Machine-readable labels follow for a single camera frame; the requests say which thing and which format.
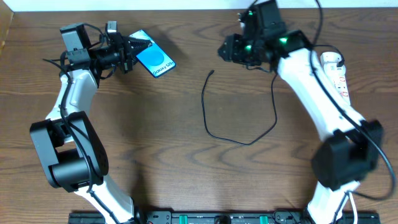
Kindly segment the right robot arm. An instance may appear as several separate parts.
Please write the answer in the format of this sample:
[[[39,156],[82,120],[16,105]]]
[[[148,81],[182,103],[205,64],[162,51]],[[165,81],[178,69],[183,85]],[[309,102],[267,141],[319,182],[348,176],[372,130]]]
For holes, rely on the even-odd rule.
[[[382,126],[366,121],[342,98],[325,74],[315,44],[301,30],[287,29],[275,1],[252,3],[239,21],[243,32],[227,36],[218,54],[256,69],[268,63],[293,89],[322,143],[311,161],[318,182],[303,222],[336,222],[349,194],[377,167]]]

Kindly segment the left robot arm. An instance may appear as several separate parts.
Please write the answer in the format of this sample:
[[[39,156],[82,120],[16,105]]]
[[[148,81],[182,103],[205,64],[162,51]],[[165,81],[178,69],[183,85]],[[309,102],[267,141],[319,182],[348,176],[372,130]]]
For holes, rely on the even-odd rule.
[[[105,148],[88,115],[102,72],[130,72],[138,54],[153,42],[122,35],[117,23],[109,21],[92,44],[86,27],[79,22],[60,28],[66,50],[50,63],[60,70],[62,85],[51,112],[31,125],[30,136],[52,187],[85,198],[105,223],[147,223],[134,199],[110,177]]]

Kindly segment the blue Galaxy smartphone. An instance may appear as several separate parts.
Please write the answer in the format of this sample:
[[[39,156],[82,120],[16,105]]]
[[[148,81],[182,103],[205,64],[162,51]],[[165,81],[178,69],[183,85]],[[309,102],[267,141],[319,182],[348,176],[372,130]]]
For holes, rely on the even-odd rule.
[[[159,78],[176,67],[175,61],[144,30],[139,30],[131,34],[130,37],[152,42],[150,47],[137,55],[137,59],[154,78]]]

